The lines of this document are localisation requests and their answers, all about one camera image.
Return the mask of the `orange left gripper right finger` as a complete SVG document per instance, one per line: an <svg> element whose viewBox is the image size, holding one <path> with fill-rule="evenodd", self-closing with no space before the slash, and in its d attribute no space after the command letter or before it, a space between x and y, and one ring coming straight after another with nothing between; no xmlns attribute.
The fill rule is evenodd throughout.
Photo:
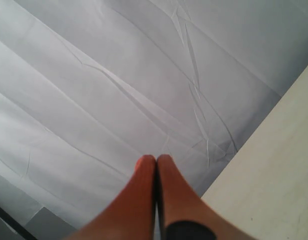
<svg viewBox="0 0 308 240"><path fill-rule="evenodd" d="M240 240L242 232L194 192L172 157L157 159L157 204L162 240Z"/></svg>

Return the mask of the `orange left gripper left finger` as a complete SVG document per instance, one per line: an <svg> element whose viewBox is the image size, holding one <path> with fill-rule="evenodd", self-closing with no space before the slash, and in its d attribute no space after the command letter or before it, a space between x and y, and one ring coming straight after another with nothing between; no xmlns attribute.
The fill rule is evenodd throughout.
<svg viewBox="0 0 308 240"><path fill-rule="evenodd" d="M143 155L129 182L90 223L67 240L152 240L155 228L156 159Z"/></svg>

